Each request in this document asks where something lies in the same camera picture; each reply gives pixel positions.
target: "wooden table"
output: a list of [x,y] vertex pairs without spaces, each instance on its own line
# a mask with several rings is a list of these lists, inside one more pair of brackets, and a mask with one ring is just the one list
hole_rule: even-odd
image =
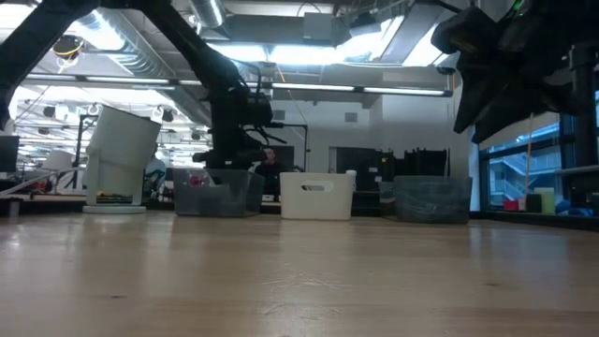
[[46,215],[0,252],[2,337],[599,335],[583,231]]

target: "monitor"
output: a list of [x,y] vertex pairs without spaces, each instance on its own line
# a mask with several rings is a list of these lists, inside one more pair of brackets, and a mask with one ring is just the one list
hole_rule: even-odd
[[16,172],[19,155],[18,136],[0,136],[0,172]]

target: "pipe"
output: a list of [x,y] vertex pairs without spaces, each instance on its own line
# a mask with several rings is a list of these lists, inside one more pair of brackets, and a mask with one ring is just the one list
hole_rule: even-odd
[[221,0],[189,0],[197,22],[206,28],[217,28],[225,22],[225,6]]
[[[148,41],[139,33],[135,26],[119,10],[99,8],[92,14],[79,19],[78,22],[86,28],[102,34],[107,29],[115,31],[124,41],[119,50],[122,54],[110,55],[110,59],[118,63],[134,76],[141,78],[173,78],[175,72],[160,58]],[[186,89],[176,87],[175,90],[160,91],[172,99],[177,108],[192,122],[210,125],[210,111],[197,101]]]

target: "gray storage bin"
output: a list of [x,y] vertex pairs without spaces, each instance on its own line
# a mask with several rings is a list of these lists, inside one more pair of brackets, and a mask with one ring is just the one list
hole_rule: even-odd
[[385,218],[424,224],[466,224],[470,220],[472,179],[399,176],[381,183]]
[[175,213],[244,217],[260,213],[264,178],[247,170],[176,168]]

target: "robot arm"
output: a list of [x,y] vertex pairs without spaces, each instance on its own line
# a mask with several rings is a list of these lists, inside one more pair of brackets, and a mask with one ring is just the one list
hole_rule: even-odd
[[199,38],[169,0],[44,0],[0,46],[0,129],[8,104],[39,60],[68,26],[97,7],[137,9],[171,41],[209,90],[213,150],[195,156],[209,168],[243,169],[259,160],[261,143],[244,125],[256,128],[272,119],[265,96],[252,93],[233,62]]

